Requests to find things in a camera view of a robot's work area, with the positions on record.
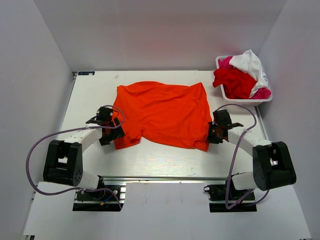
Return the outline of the orange t-shirt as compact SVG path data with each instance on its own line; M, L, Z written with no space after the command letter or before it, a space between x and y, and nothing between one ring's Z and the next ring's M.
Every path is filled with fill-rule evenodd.
M121 110L125 136L115 140L117 150L151 142L206 152L212 121L206 90L191 86L141 81L117 87L113 104Z

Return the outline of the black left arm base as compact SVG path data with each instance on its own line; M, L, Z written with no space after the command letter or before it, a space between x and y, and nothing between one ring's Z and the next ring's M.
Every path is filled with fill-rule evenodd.
M126 184L100 177L95 192L79 190L76 192L72 210L74 212L120 212L126 193Z

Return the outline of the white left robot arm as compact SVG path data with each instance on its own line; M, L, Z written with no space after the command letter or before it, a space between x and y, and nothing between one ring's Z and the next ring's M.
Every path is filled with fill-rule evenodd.
M106 187L98 175L83 170L83 153L95 142L101 146L125 136L119 120L122 111L112 105L97 110L84 128L63 140L52 140L48 145L43 180L88 190L90 196L99 200L105 196Z

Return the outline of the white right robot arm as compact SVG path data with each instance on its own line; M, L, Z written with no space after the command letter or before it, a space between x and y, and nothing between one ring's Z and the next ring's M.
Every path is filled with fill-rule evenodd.
M226 109L214 111L213 118L209 123L208 142L220 144L226 141L235 145L225 187L229 198L238 199L244 190L267 191L296 183L296 171L284 142L258 138L250 128L233 123ZM252 157L252 171L233 174L239 149Z

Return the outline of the white plastic basket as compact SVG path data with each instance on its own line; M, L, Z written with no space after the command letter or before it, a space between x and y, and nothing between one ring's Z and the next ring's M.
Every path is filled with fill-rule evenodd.
M256 107L262 103L265 102L270 102L273 99L273 95L271 94L268 98L266 99L233 99L233 98L228 98L225 94L225 89L223 85L220 85L220 90L222 93L222 97L224 100L226 100L229 103L232 104L238 104L238 105L243 105L243 106L250 106L250 107Z

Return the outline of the red t-shirt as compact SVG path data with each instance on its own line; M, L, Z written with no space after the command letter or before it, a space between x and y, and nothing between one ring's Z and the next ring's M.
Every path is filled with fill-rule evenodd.
M256 80L237 68L216 69L213 72L213 87L223 86L224 94L229 99L249 99Z

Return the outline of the blue table label sticker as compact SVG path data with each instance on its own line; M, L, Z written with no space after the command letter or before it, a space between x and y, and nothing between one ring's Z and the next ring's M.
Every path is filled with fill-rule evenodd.
M94 76L95 71L79 71L77 75L78 76Z

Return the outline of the pink t-shirt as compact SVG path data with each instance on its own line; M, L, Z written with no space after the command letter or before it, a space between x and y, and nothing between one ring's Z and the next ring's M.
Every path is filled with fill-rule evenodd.
M229 60L231 58L232 58L231 56L228 56L223 60L219 59L217 69L235 69L233 66L229 64Z

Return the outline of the white t-shirt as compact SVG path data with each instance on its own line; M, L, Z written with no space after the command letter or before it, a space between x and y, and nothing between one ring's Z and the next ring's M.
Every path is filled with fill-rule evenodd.
M245 51L243 54L232 56L229 64L243 73L250 75L255 80L255 84L249 94L251 99L262 100L267 99L271 95L268 88L269 82L262 63L251 49Z

